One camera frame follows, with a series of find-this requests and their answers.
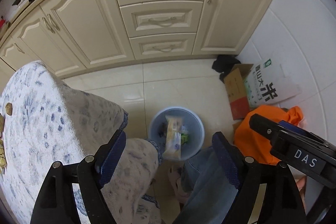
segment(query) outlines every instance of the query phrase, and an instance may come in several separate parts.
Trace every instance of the black device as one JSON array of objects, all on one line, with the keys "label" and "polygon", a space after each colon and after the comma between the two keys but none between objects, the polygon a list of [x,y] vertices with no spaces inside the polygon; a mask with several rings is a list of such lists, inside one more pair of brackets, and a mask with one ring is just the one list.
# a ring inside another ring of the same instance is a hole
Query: black device
[{"label": "black device", "polygon": [[[270,153],[281,161],[277,165],[260,164],[244,157],[221,132],[213,135],[218,161],[238,189],[222,224],[248,223],[260,184],[267,186],[258,224],[336,223],[336,147],[284,121],[278,124],[255,114],[249,123],[251,129],[270,140]],[[71,165],[54,162],[38,194],[31,224],[80,224],[72,183],[79,184],[91,224],[115,224],[100,190],[111,180],[125,145],[125,133],[117,130],[94,156]],[[325,185],[307,216],[287,164]]]}]

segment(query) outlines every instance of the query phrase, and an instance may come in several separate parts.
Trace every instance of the tile floor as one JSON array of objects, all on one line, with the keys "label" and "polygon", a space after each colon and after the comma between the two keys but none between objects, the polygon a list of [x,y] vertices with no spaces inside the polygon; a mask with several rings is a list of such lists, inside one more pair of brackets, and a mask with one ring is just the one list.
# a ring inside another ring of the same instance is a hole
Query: tile floor
[{"label": "tile floor", "polygon": [[[233,138],[233,119],[224,84],[211,69],[214,59],[157,62],[102,70],[65,79],[74,89],[84,90],[116,102],[129,113],[125,129],[128,138],[146,138],[153,116],[168,106],[183,106],[202,120],[206,137],[204,147],[211,144],[216,131]],[[161,216],[171,224],[179,213],[167,171],[171,162],[158,169],[149,193],[161,205]]]}]

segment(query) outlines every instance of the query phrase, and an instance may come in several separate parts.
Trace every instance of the screw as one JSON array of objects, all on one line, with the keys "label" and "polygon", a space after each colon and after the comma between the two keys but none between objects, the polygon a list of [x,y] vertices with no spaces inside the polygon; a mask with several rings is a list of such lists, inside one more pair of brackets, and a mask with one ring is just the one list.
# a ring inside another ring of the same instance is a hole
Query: screw
[{"label": "screw", "polygon": [[280,165],[282,168],[286,168],[286,167],[287,167],[287,164],[285,164],[283,161],[280,161],[279,165]]},{"label": "screw", "polygon": [[53,166],[54,168],[58,168],[58,167],[61,166],[61,163],[60,163],[59,161],[55,161],[55,162],[52,164],[52,166]]},{"label": "screw", "polygon": [[249,164],[253,163],[254,162],[254,159],[252,157],[246,157],[245,158],[245,161]]},{"label": "screw", "polygon": [[87,157],[85,158],[85,161],[86,161],[86,162],[92,162],[94,159],[95,159],[94,156],[87,156]]}]

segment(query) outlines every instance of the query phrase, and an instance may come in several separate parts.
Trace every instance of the orange bag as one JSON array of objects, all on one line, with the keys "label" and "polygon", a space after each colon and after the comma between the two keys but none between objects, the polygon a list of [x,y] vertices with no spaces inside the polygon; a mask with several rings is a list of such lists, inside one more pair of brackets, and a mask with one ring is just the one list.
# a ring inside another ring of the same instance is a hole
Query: orange bag
[{"label": "orange bag", "polygon": [[270,154],[271,144],[269,140],[261,136],[249,126],[250,117],[259,114],[274,122],[286,121],[295,126],[303,119],[303,113],[298,106],[292,107],[288,112],[281,108],[269,105],[262,105],[251,111],[235,132],[234,144],[242,154],[251,156],[261,164],[276,165],[280,160]]}]

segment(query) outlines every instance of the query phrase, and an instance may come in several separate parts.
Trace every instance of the blue jeans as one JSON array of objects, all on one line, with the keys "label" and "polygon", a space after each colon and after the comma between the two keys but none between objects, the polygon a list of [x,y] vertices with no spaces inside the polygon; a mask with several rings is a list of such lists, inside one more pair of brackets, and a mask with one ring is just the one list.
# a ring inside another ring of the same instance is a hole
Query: blue jeans
[{"label": "blue jeans", "polygon": [[229,184],[212,147],[185,162],[181,185],[192,193],[173,224],[221,224],[238,192]]}]

